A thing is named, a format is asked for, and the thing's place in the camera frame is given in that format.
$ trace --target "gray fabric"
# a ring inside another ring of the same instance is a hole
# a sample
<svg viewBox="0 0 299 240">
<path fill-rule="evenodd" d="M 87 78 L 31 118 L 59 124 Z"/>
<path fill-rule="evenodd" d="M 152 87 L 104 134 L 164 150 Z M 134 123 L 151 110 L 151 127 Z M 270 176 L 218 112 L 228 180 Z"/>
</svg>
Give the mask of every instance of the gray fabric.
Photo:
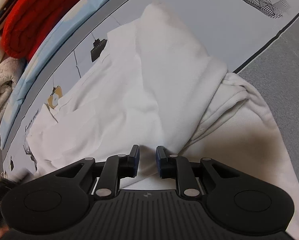
<svg viewBox="0 0 299 240">
<path fill-rule="evenodd" d="M 267 102 L 299 180 L 299 18 L 239 75 Z"/>
</svg>

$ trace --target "logo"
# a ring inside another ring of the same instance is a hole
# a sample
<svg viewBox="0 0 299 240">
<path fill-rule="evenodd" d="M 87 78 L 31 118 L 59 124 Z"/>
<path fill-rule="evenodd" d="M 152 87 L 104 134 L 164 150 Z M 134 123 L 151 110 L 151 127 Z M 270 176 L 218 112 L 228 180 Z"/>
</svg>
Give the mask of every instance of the logo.
<svg viewBox="0 0 299 240">
<path fill-rule="evenodd" d="M 146 194 L 144 194 L 143 196 L 146 197 L 146 198 L 149 198 L 149 197 L 152 196 L 152 194 L 150 194 L 149 192 L 146 192 Z"/>
</svg>

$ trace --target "light blue fabric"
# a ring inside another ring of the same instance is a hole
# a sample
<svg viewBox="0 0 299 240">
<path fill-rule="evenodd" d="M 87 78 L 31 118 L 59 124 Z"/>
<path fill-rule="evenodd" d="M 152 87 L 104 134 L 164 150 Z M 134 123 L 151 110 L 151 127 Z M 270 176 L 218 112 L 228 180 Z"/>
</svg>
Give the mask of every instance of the light blue fabric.
<svg viewBox="0 0 299 240">
<path fill-rule="evenodd" d="M 29 89 L 59 47 L 108 0 L 80 0 L 52 29 L 28 63 L 6 107 L 1 125 L 1 149 Z"/>
</svg>

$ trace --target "circular pad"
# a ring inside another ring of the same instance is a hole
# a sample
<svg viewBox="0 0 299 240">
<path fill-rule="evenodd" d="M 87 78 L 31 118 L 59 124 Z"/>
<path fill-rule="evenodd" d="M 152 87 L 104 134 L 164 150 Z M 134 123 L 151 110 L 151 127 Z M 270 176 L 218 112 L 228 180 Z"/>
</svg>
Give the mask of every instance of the circular pad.
<svg viewBox="0 0 299 240">
<path fill-rule="evenodd" d="M 32 211 L 48 211 L 56 208 L 62 197 L 51 190 L 38 190 L 30 193 L 24 200 L 25 206 Z"/>
<path fill-rule="evenodd" d="M 238 207 L 250 212 L 261 212 L 270 207 L 272 200 L 260 191 L 245 190 L 237 193 L 234 201 Z"/>
<path fill-rule="evenodd" d="M 6 194 L 1 213 L 10 228 L 28 234 L 59 232 L 78 223 L 89 207 L 87 194 L 71 179 L 51 176 Z"/>
</svg>

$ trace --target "silver bolt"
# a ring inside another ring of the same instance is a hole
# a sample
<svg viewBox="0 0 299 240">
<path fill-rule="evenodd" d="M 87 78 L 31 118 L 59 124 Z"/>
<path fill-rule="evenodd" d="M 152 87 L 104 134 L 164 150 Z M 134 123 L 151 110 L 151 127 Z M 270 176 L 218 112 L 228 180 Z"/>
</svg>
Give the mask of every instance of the silver bolt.
<svg viewBox="0 0 299 240">
<path fill-rule="evenodd" d="M 194 188 L 189 188 L 184 191 L 184 194 L 188 197 L 197 197 L 199 195 L 199 190 Z"/>
<path fill-rule="evenodd" d="M 111 195 L 112 191 L 108 188 L 100 188 L 100 189 L 96 190 L 95 193 L 99 197 L 107 197 L 107 196 Z"/>
</svg>

